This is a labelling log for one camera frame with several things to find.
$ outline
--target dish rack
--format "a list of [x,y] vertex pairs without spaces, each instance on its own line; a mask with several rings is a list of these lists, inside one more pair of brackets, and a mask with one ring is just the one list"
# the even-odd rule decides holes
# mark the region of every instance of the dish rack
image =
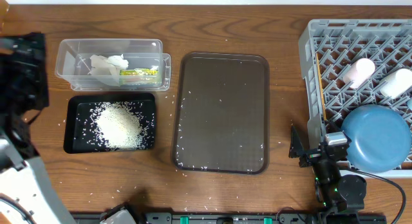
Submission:
[[[316,54],[321,78],[318,77]],[[316,19],[308,23],[299,38],[302,78],[308,94],[307,124],[311,148],[322,142],[328,126],[323,122],[320,85],[323,87],[326,119],[341,126],[348,113],[359,106],[377,104],[396,111],[412,126],[412,110],[406,102],[412,88],[396,99],[380,93],[379,82],[400,68],[412,67],[412,19]],[[376,70],[358,89],[342,80],[350,65],[360,58],[371,59]],[[354,166],[348,161],[339,163]],[[412,151],[402,165],[377,174],[387,178],[412,178]]]

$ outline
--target black cable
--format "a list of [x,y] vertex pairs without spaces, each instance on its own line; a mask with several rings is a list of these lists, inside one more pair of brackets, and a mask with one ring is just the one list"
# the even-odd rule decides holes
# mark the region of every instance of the black cable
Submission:
[[324,215],[323,215],[323,217],[322,217],[322,223],[326,223],[326,217],[327,217],[330,213],[332,213],[332,211],[333,211],[333,208],[330,208],[330,209],[328,209],[328,210],[324,213]]
[[382,180],[386,183],[389,183],[389,184],[395,186],[400,191],[400,193],[402,194],[402,205],[400,206],[400,210],[399,210],[397,216],[392,221],[392,224],[395,224],[397,221],[399,221],[399,218],[401,217],[402,213],[404,212],[404,209],[405,209],[405,206],[406,206],[406,194],[405,194],[405,191],[402,189],[402,187],[400,185],[398,185],[397,183],[395,183],[391,180],[388,180],[386,178],[383,178],[383,177],[380,177],[380,176],[377,176],[377,175],[374,175],[374,174],[370,174],[370,173],[365,173],[365,172],[362,172],[362,171],[359,171],[359,170],[356,170],[356,169],[347,169],[347,168],[340,167],[340,170],[347,170],[349,172],[359,173],[359,174],[362,174],[362,175],[365,175],[365,176],[372,177],[374,179]]
[[27,221],[27,223],[35,224],[35,222],[32,219],[32,216],[29,213],[27,213],[24,209],[21,209],[20,207],[18,207],[14,202],[4,197],[0,197],[0,201],[2,201],[6,205],[9,205],[11,208],[15,209],[19,214],[21,214],[23,220]]
[[35,115],[31,120],[29,120],[29,122],[27,122],[28,125],[31,125],[37,117],[39,117],[39,115],[41,114],[41,110],[38,112],[37,115]]
[[[279,210],[279,212],[277,212],[277,214],[276,214],[276,221],[279,221],[278,215],[279,215],[279,214],[282,212],[282,210],[284,210],[284,209],[292,209],[293,211],[296,212],[296,210],[293,209],[293,208],[291,208],[291,207],[283,207],[282,209]],[[300,219],[301,221],[303,221],[303,223],[306,223],[306,221],[302,218],[302,216],[301,216],[300,214],[298,214],[298,213],[296,213],[296,214],[297,214],[297,216],[299,217],[299,219]]]

